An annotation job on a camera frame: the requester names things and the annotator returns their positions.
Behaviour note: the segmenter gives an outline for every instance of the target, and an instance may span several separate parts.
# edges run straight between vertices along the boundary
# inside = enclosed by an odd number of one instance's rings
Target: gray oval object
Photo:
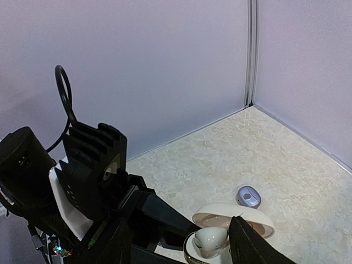
[[[262,202],[259,193],[251,186],[244,186],[238,190],[236,200],[239,205],[257,209]]]

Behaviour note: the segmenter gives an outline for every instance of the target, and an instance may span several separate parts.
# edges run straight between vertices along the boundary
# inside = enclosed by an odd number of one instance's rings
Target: white lid
[[[240,216],[248,222],[263,238],[272,237],[275,233],[274,224],[263,212],[231,203],[215,202],[198,209],[193,215],[193,222],[201,227],[228,228],[231,218]]]

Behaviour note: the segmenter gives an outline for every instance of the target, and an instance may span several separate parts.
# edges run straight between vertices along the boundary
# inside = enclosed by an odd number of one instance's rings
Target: marble tabletop
[[[296,263],[352,263],[352,175],[294,132],[247,108],[130,162],[129,173],[188,219],[253,186],[274,222],[268,242]],[[183,253],[157,253],[185,262]]]

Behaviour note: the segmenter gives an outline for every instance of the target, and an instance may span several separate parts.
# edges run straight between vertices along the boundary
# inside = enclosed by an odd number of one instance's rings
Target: white wall
[[[352,167],[351,1],[261,1],[255,102]]]
[[[60,135],[56,64],[78,120],[121,130],[129,158],[243,107],[246,1],[5,0],[0,17],[0,138]]]

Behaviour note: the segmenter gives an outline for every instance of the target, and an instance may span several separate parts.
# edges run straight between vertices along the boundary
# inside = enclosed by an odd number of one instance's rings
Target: metal strip
[[[254,107],[256,109],[258,109],[260,112],[266,114],[267,116],[271,117],[272,119],[274,119],[275,121],[279,122],[281,125],[287,127],[289,130],[291,130],[292,132],[294,132],[295,134],[299,135],[301,138],[303,138],[305,141],[307,141],[309,144],[311,144],[312,146],[316,147],[317,149],[319,149],[321,152],[323,152],[325,155],[327,155],[329,158],[331,158],[332,160],[335,161],[335,163],[337,165],[339,165],[341,168],[343,168],[347,173],[349,173],[350,175],[352,175],[352,168],[349,167],[346,163],[344,163],[343,161],[341,161],[338,157],[336,157],[334,154],[332,154],[331,152],[329,152],[326,148],[316,144],[314,141],[310,140],[308,137],[306,137],[305,135],[303,135],[301,132],[298,132],[296,129],[294,129],[292,126],[286,124],[285,122],[281,121],[280,119],[278,119],[275,115],[269,113],[268,111],[264,110],[263,108],[254,105]]]
[[[254,104],[259,42],[258,15],[258,0],[248,0],[247,72],[244,108],[250,107]]]

